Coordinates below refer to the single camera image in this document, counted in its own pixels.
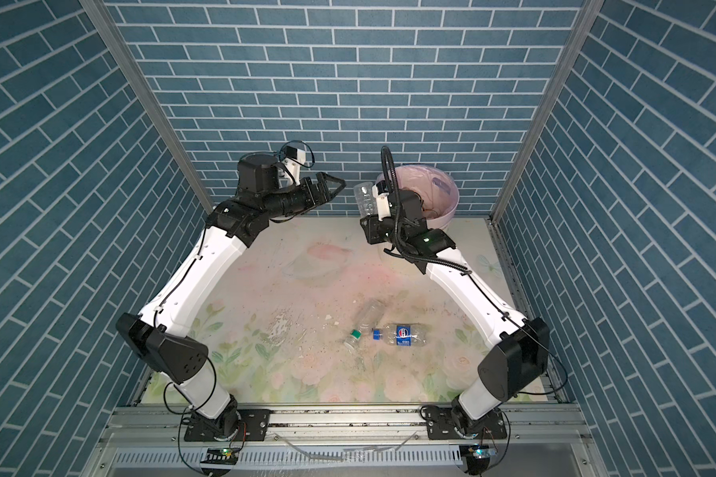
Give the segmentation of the clear crushed bottle white cap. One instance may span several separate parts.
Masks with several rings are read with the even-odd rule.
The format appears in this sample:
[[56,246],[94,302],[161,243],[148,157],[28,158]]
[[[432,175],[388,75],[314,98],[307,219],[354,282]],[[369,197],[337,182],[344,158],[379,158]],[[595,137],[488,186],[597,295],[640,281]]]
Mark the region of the clear crushed bottle white cap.
[[370,181],[362,182],[353,188],[354,197],[360,218],[377,214],[377,202],[374,196],[374,184]]

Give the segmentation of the clear bottle green cap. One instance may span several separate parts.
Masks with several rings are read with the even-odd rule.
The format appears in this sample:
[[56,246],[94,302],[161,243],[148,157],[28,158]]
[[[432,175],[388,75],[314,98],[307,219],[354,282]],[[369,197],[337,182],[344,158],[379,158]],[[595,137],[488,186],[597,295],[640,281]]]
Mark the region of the clear bottle green cap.
[[354,317],[353,327],[345,338],[343,345],[351,352],[355,352],[365,335],[371,335],[372,330],[381,321],[385,314],[386,305],[377,299],[366,301]]

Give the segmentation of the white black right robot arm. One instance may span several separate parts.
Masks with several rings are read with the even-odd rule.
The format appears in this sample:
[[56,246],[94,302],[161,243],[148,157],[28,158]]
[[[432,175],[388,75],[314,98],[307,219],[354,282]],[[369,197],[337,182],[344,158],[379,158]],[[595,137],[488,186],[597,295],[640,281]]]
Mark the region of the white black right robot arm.
[[500,298],[473,271],[449,235],[428,226],[416,193],[388,192],[367,182],[356,186],[354,195],[368,244],[389,244],[387,254],[413,264],[441,286],[489,347],[475,382],[453,400],[460,429],[480,421],[547,371],[546,323],[528,319]]

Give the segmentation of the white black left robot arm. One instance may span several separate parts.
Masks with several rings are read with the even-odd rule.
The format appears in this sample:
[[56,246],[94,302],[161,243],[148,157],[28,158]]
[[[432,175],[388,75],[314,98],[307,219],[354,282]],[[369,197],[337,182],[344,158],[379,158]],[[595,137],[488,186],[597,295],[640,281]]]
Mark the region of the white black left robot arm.
[[272,153],[251,153],[238,162],[235,195],[208,216],[192,252],[167,284],[139,312],[117,320],[129,348],[167,375],[192,411],[208,421],[232,413],[208,348],[191,337],[193,321],[217,283],[261,232],[333,201],[344,180],[318,172],[300,177],[300,163]]

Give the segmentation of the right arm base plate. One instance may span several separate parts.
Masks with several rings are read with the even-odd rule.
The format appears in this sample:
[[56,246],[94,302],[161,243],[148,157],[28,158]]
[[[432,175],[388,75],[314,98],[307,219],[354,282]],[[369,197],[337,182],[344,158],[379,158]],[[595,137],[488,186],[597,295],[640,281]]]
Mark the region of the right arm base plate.
[[429,440],[506,439],[505,420],[493,409],[480,419],[471,419],[461,407],[422,405],[419,409]]

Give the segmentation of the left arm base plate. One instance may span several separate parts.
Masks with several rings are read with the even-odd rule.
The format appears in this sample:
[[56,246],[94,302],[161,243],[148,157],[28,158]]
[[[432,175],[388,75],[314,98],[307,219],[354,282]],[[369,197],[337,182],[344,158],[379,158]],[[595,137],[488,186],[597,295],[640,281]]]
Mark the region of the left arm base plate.
[[216,419],[201,413],[189,413],[181,419],[187,442],[264,441],[270,423],[269,409],[231,409]]

